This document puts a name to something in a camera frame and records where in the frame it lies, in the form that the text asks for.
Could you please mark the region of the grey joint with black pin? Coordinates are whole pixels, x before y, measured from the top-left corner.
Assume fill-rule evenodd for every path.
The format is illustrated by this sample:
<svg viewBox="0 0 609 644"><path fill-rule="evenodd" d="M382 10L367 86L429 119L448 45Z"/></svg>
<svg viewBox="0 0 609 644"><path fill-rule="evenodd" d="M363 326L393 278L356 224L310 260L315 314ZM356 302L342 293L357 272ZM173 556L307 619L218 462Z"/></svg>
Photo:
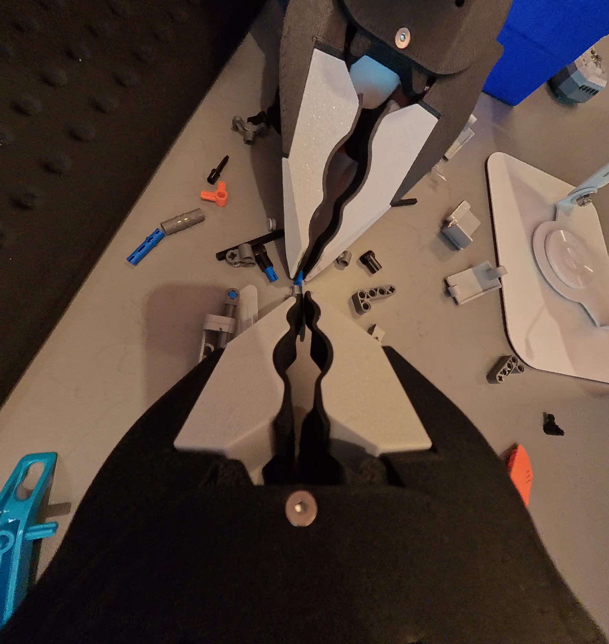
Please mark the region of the grey joint with black pin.
<svg viewBox="0 0 609 644"><path fill-rule="evenodd" d="M240 115L232 118L232 131L239 134L245 145L253 145L257 139L268 135L272 124L266 111L244 119Z"/></svg>

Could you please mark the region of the white book stand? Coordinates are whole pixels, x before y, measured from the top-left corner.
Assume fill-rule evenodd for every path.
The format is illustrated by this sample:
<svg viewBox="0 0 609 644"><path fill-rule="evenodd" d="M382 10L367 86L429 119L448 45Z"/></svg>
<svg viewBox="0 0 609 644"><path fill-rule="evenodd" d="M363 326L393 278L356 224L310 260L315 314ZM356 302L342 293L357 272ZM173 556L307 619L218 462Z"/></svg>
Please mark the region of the white book stand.
<svg viewBox="0 0 609 644"><path fill-rule="evenodd" d="M609 253L592 202L609 162L573 187L497 151L486 178L510 345L538 370L609 384Z"/></svg>

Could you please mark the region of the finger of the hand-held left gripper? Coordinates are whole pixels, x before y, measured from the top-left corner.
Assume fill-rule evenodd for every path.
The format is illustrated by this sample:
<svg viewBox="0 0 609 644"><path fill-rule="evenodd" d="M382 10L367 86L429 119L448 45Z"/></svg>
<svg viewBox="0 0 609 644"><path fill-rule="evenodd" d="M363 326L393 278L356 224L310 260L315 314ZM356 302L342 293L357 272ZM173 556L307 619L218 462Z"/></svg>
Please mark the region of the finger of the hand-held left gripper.
<svg viewBox="0 0 609 644"><path fill-rule="evenodd" d="M354 181L336 200L331 231L325 232L303 268L306 281L315 278L346 251L389 209L439 121L423 102L395 109L393 101L381 114L366 146L365 161Z"/></svg>
<svg viewBox="0 0 609 644"><path fill-rule="evenodd" d="M309 228L325 199L330 160L355 128L361 109L346 63L314 50L290 151L283 158L284 242L290 277L312 246Z"/></svg>

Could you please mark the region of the orange curved panel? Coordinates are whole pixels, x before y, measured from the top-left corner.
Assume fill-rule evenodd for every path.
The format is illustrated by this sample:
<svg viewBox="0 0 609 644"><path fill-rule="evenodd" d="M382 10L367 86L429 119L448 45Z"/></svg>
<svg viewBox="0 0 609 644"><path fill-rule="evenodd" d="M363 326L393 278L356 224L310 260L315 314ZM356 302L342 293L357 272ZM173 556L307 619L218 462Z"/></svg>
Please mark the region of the orange curved panel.
<svg viewBox="0 0 609 644"><path fill-rule="evenodd" d="M534 473L525 448L514 443L502 454L502 462L525 507L529 506Z"/></svg>

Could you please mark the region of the blue pin with grey sleeve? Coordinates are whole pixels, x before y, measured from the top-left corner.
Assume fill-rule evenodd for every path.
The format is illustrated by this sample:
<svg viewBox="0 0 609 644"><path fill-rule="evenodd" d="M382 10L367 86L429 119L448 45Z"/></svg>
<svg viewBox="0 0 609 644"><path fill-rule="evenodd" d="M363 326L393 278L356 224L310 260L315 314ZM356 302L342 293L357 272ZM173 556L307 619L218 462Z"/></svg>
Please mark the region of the blue pin with grey sleeve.
<svg viewBox="0 0 609 644"><path fill-rule="evenodd" d="M127 257L126 261L137 266L164 238L177 234L205 221L200 208L165 220L148 235L143 242Z"/></svg>

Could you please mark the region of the grey toy control hub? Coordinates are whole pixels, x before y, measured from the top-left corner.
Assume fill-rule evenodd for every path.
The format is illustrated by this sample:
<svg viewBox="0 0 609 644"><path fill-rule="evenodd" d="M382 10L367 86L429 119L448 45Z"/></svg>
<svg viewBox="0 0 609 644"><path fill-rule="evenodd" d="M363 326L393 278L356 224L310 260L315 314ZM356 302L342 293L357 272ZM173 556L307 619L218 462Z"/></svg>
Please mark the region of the grey toy control hub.
<svg viewBox="0 0 609 644"><path fill-rule="evenodd" d="M588 102L606 84L607 71L602 56L594 47L566 65L547 82L555 98L568 106Z"/></svg>

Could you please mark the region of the black dimpled foam pad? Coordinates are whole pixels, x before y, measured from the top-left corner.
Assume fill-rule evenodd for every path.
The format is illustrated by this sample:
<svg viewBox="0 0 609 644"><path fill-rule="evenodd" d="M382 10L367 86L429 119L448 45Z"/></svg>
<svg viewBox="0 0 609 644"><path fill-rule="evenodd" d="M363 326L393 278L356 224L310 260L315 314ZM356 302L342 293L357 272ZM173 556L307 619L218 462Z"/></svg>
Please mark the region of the black dimpled foam pad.
<svg viewBox="0 0 609 644"><path fill-rule="evenodd" d="M0 408L264 1L0 1Z"/></svg>

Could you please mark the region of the dark grey angled beam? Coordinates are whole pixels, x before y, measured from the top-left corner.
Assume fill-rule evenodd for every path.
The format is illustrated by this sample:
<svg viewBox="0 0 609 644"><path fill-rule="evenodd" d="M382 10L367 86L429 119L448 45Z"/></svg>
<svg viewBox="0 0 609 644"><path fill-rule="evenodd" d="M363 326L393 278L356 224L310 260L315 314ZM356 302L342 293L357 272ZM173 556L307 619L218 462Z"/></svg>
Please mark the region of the dark grey angled beam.
<svg viewBox="0 0 609 644"><path fill-rule="evenodd" d="M361 289L352 294L351 302L358 315L365 315L372 309L372 304L396 294L394 285L382 285Z"/></svg>

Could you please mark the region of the black and blue pin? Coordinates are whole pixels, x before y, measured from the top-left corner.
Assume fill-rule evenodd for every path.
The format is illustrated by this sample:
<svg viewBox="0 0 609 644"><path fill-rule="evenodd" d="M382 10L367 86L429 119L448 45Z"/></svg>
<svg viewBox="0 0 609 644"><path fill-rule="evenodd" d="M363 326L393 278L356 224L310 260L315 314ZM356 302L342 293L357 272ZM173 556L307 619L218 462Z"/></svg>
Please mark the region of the black and blue pin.
<svg viewBox="0 0 609 644"><path fill-rule="evenodd" d="M270 260L265 246L258 246L253 249L255 262L259 266L260 270L265 274L270 283L275 283L278 280L278 276L275 272L274 265Z"/></svg>

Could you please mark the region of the dark grey short beam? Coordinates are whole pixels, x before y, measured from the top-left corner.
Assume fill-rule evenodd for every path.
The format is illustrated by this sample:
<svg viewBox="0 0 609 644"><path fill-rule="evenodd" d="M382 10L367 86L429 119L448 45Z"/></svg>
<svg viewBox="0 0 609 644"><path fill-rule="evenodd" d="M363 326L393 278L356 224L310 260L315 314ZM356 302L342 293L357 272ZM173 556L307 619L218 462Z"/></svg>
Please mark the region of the dark grey short beam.
<svg viewBox="0 0 609 644"><path fill-rule="evenodd" d="M515 355L510 354L498 358L486 374L486 380L489 384L501 384L513 374L523 374L525 365Z"/></svg>

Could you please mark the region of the light grey flat clip panel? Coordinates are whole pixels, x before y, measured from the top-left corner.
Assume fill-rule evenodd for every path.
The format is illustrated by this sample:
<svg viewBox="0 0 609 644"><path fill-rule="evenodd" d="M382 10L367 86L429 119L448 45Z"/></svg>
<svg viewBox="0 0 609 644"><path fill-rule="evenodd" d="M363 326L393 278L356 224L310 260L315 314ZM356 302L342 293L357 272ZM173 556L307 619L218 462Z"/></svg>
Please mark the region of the light grey flat clip panel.
<svg viewBox="0 0 609 644"><path fill-rule="evenodd" d="M500 265L493 266L483 262L445 278L445 285L450 297L457 305L475 300L488 292L500 290L502 277L507 269Z"/></svg>

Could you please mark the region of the blue plastic bin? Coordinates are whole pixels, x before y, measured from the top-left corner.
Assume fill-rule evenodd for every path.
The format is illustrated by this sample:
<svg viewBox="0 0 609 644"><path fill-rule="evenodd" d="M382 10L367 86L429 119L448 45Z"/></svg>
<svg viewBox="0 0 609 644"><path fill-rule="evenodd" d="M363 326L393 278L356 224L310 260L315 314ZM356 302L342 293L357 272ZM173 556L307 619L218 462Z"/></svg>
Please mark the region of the blue plastic bin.
<svg viewBox="0 0 609 644"><path fill-rule="evenodd" d="M609 34L609 1L514 1L483 92L517 106Z"/></svg>

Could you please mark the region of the light grey curved panel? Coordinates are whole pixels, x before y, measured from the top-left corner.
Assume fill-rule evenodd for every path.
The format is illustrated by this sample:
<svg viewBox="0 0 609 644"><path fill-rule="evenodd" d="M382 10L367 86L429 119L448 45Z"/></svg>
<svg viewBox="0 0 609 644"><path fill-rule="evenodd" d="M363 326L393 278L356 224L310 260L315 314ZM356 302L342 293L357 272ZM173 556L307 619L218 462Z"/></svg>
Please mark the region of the light grey curved panel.
<svg viewBox="0 0 609 644"><path fill-rule="evenodd" d="M475 135L474 130L472 129L476 123L477 118L474 114L469 116L469 119L464 126L461 133L458 135L457 139L452 143L452 145L445 151L443 159L448 162L451 160L461 149L462 147L469 142L472 137Z"/></svg>

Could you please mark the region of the cyan toy frame piece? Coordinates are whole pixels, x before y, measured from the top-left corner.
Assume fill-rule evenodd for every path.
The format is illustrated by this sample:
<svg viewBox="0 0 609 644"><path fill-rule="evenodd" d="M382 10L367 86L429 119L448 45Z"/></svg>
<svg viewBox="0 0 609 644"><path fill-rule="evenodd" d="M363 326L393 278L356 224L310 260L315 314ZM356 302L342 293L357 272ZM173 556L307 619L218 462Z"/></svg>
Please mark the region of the cyan toy frame piece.
<svg viewBox="0 0 609 644"><path fill-rule="evenodd" d="M57 522L39 523L37 515L51 487L58 455L33 453L22 457L0 492L0 630L24 600L29 586L34 543L58 530ZM19 496L29 469L42 465L31 493Z"/></svg>

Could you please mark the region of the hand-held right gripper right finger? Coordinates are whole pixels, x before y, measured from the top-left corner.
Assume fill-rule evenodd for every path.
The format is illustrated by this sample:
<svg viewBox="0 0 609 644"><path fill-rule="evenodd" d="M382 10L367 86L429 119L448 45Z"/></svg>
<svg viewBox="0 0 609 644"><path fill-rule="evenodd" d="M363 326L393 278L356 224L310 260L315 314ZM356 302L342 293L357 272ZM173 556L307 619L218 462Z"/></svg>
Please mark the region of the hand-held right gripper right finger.
<svg viewBox="0 0 609 644"><path fill-rule="evenodd" d="M299 469L316 485L400 485L387 458L432 447L381 342L307 292L304 319L320 374L301 428Z"/></svg>

